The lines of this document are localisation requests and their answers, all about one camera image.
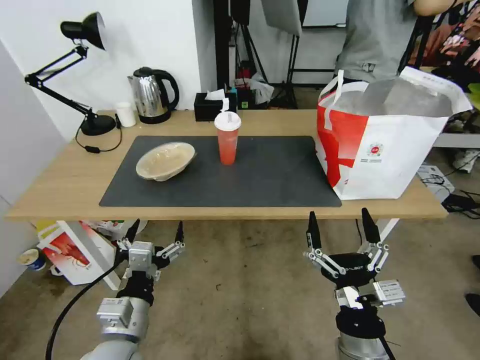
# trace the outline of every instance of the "white sneaker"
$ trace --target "white sneaker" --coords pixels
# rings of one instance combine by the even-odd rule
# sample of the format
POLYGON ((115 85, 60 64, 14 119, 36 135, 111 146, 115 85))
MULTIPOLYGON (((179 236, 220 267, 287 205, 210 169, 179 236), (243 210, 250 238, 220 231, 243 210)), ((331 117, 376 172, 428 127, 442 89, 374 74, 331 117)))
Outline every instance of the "white sneaker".
POLYGON ((452 165, 457 170, 470 174, 478 157, 480 157, 479 149, 461 150, 456 153, 455 161, 452 165))

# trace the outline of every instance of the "gray shirt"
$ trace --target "gray shirt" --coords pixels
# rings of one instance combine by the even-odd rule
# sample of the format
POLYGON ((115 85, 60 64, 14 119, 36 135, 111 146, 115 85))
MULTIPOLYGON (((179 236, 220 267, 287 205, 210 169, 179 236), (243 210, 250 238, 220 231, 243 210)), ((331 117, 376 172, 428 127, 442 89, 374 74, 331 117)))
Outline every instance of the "gray shirt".
POLYGON ((394 78, 417 20, 414 1, 349 0, 336 71, 367 82, 394 78))

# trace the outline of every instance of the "concrete floor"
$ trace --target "concrete floor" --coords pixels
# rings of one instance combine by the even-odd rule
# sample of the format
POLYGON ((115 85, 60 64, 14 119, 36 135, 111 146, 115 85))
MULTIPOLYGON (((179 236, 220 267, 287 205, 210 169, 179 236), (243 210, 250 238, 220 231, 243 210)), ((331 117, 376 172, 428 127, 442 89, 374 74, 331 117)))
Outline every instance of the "concrete floor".
MULTIPOLYGON (((434 150, 428 160, 449 172, 444 158, 434 150)), ((480 166, 449 178, 478 192, 480 166)), ((176 227, 150 222, 137 239, 166 245, 176 227)), ((335 359, 334 286, 302 257, 306 229, 307 221, 187 221, 187 251, 155 285, 144 358, 335 359)), ((328 254, 359 246, 352 220, 321 221, 320 231, 328 254)), ((480 271, 470 261, 480 254, 479 234, 480 221, 452 214, 402 220, 387 238, 390 256, 377 279, 399 279, 407 295, 403 305, 380 310, 397 359, 480 357, 480 318, 463 297, 480 293, 480 271)), ((26 271, 0 299, 3 358, 43 358, 55 319, 79 290, 46 271, 26 271)), ((73 307, 54 359, 78 360, 99 343, 96 311, 114 295, 101 283, 73 307)))

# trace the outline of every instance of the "robotic arm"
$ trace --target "robotic arm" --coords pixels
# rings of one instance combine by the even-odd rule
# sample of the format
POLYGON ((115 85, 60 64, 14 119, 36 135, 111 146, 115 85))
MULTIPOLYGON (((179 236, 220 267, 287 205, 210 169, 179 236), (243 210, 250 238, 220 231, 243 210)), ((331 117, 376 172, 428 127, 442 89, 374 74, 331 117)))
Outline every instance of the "robotic arm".
POLYGON ((380 240, 379 229, 366 208, 361 215, 365 243, 357 252, 327 255, 322 251, 317 218, 310 212, 306 231, 309 251, 303 254, 336 285, 339 358, 393 360, 377 307, 402 303, 405 294, 397 280, 375 280, 389 256, 389 247, 380 240))
POLYGON ((81 360, 141 360, 137 352, 149 326, 149 308, 154 303, 154 282, 160 269, 171 264, 185 250, 183 223, 180 221, 173 243, 163 248, 151 242, 133 241, 137 220, 124 238, 117 242, 120 256, 128 258, 124 278, 127 283, 116 297, 105 297, 96 316, 105 341, 81 360))

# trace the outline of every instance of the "shoe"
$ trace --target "shoe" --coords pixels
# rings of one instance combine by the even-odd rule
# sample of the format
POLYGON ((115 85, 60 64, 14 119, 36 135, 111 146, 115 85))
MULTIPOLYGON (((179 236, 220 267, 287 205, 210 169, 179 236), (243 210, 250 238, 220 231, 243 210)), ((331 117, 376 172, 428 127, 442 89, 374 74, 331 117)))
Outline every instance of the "shoe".
POLYGON ((475 293, 469 293, 465 295, 465 300, 470 305, 470 308, 480 316, 480 295, 475 293))
POLYGON ((473 255, 471 261, 475 264, 478 270, 480 270, 480 255, 473 255))
POLYGON ((459 151, 452 164, 453 168, 461 173, 470 174, 478 157, 480 157, 480 150, 477 149, 459 151))

